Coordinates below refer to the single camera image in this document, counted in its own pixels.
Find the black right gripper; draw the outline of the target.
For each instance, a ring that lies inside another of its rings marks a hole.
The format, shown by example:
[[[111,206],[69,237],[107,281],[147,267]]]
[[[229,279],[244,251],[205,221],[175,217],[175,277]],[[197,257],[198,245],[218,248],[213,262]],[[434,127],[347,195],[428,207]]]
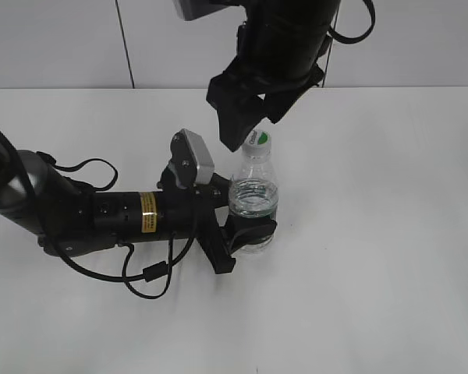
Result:
[[[236,56],[211,79],[207,102],[217,111],[219,138],[237,151],[265,118],[278,123],[324,78],[318,59],[330,43],[328,26],[244,23]]]

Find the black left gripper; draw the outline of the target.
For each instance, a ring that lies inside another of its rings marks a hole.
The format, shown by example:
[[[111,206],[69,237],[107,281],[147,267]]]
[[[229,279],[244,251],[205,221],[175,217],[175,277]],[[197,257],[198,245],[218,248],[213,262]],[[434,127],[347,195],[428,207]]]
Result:
[[[187,239],[172,265],[179,263],[189,252],[193,241],[197,241],[216,274],[231,273],[234,259],[229,253],[246,245],[265,243],[275,233],[277,222],[269,216],[228,216],[221,228],[215,210],[229,205],[229,179],[214,173],[207,185],[188,189],[178,188],[175,179],[167,167],[158,183],[163,194],[159,229]]]

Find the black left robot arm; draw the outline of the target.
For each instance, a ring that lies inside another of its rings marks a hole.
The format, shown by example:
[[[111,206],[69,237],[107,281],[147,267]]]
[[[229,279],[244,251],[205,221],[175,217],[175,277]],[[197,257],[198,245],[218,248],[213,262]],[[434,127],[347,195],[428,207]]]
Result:
[[[0,214],[34,234],[51,256],[77,256],[118,245],[183,239],[198,242],[215,273],[229,273],[234,253],[275,232],[272,217],[230,216],[229,180],[215,173],[203,139],[187,129],[170,144],[171,159],[153,192],[116,192],[71,179],[40,151],[18,150],[0,132]]]

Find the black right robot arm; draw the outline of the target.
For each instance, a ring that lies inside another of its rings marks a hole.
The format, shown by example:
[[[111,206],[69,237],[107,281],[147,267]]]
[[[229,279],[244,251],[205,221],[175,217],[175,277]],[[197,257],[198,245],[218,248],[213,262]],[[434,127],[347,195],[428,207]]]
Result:
[[[279,122],[324,77],[322,54],[339,2],[227,1],[242,6],[236,56],[211,79],[207,102],[216,110],[219,138],[238,150],[263,120]]]

